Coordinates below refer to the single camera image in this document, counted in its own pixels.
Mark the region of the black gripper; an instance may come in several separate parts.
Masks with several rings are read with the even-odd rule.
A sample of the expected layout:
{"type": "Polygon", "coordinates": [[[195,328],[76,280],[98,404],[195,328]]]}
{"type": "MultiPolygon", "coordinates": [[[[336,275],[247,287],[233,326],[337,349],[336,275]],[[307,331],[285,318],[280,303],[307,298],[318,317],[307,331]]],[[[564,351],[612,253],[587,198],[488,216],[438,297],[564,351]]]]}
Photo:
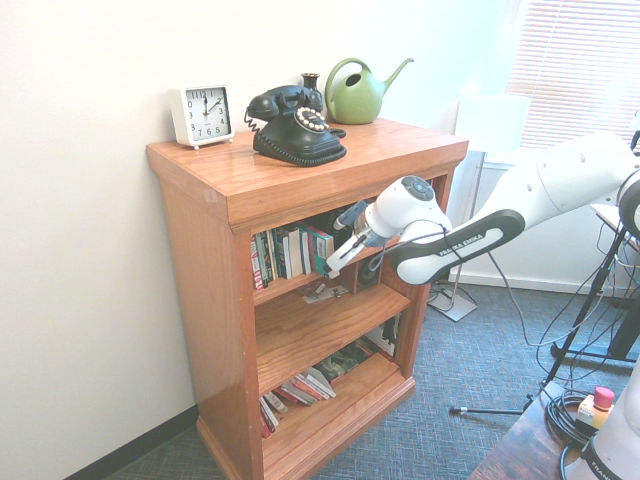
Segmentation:
{"type": "Polygon", "coordinates": [[[346,209],[334,209],[326,213],[326,232],[333,236],[350,236],[352,227],[345,224],[340,217],[346,212],[346,209]]]}

